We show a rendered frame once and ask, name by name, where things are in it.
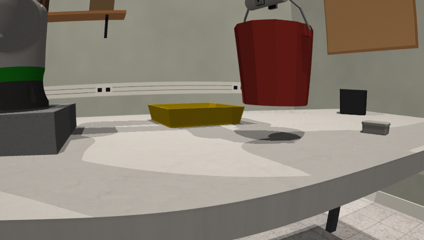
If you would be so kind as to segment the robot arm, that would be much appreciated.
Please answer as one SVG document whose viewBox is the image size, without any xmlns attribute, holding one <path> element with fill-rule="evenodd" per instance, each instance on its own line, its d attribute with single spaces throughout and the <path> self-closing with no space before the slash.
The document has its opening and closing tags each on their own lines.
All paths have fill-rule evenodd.
<svg viewBox="0 0 424 240">
<path fill-rule="evenodd" d="M 49 107 L 43 85 L 48 12 L 35 0 L 0 0 L 0 111 Z"/>
</svg>

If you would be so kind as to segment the red bucket with grey handle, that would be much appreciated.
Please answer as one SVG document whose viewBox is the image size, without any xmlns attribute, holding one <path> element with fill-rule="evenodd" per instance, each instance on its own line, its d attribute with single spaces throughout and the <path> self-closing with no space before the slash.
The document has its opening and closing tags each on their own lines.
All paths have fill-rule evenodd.
<svg viewBox="0 0 424 240">
<path fill-rule="evenodd" d="M 308 105 L 313 29 L 305 21 L 260 19 L 246 21 L 249 11 L 287 2 L 245 0 L 244 20 L 234 28 L 242 102 L 246 105 L 300 107 Z"/>
</svg>

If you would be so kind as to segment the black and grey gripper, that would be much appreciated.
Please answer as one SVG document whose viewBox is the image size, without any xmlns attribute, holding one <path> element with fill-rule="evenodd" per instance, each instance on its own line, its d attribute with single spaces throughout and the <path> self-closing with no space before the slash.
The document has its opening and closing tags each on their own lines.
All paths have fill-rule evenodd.
<svg viewBox="0 0 424 240">
<path fill-rule="evenodd" d="M 265 4 L 265 0 L 255 0 L 255 6 L 261 6 Z M 273 9 L 277 9 L 278 8 L 278 4 L 274 4 L 271 6 L 268 6 L 269 10 L 273 10 Z"/>
</svg>

